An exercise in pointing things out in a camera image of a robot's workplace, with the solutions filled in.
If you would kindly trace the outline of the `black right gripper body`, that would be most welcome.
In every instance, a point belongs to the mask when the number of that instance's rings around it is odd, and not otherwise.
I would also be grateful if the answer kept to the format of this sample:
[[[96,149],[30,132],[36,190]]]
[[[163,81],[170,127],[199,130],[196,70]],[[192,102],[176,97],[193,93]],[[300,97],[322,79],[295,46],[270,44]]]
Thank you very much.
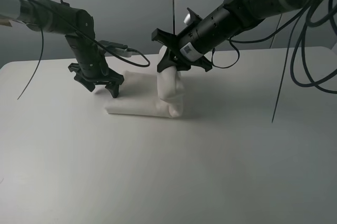
[[[213,68],[204,56],[234,34],[234,15],[225,8],[217,8],[198,24],[187,26],[174,35],[161,29],[152,33],[152,40],[161,43],[172,51],[175,57],[206,72]]]

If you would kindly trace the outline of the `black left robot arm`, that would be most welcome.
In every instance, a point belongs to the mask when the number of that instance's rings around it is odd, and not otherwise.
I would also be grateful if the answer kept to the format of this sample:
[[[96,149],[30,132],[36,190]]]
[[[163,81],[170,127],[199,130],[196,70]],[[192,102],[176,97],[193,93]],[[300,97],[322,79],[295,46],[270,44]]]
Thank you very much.
[[[65,36],[76,58],[68,66],[75,81],[89,91],[104,85],[112,97],[119,95],[124,77],[109,68],[106,48],[95,40],[94,20],[87,11],[52,0],[1,0],[1,17],[36,32]]]

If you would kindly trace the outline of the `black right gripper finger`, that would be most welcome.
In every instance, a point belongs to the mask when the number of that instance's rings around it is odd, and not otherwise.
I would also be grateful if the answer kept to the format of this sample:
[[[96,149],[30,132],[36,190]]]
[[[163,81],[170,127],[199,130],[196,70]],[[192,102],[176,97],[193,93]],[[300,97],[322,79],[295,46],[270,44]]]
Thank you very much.
[[[161,73],[163,70],[175,66],[175,62],[172,61],[172,51],[167,47],[162,47],[159,51],[159,61],[157,64],[157,72]]]
[[[185,63],[183,60],[175,57],[175,67],[178,72],[188,71],[191,69],[191,65]]]

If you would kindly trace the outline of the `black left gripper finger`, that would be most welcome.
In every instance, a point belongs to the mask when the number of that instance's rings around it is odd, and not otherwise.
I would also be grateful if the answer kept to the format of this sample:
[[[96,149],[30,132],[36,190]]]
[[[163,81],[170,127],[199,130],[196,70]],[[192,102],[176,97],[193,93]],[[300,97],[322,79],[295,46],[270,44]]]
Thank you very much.
[[[109,91],[113,98],[117,98],[119,96],[120,84],[116,82],[110,82],[105,85],[105,89]]]
[[[75,75],[74,80],[83,85],[88,91],[92,92],[95,89],[95,84],[85,80],[80,75]]]

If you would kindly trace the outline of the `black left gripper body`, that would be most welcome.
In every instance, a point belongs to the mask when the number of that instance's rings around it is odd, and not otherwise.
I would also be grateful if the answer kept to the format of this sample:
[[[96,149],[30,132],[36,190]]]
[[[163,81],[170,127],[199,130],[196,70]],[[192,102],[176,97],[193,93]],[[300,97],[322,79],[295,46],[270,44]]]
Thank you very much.
[[[105,56],[96,44],[80,36],[66,35],[65,38],[76,59],[76,63],[71,63],[68,66],[70,72],[80,75],[95,85],[104,85],[110,82],[122,84],[124,82],[123,75],[109,68]]]

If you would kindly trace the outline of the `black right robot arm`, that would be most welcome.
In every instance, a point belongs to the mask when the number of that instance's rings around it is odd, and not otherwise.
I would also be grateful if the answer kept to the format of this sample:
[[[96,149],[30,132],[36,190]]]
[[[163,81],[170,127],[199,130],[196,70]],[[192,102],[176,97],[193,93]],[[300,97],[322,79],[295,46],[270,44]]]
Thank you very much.
[[[224,0],[206,18],[191,9],[184,20],[186,27],[177,35],[160,29],[152,40],[166,47],[157,65],[160,73],[169,67],[178,71],[192,66],[209,71],[212,63],[205,54],[220,43],[246,30],[251,30],[268,17],[303,8],[309,0]]]

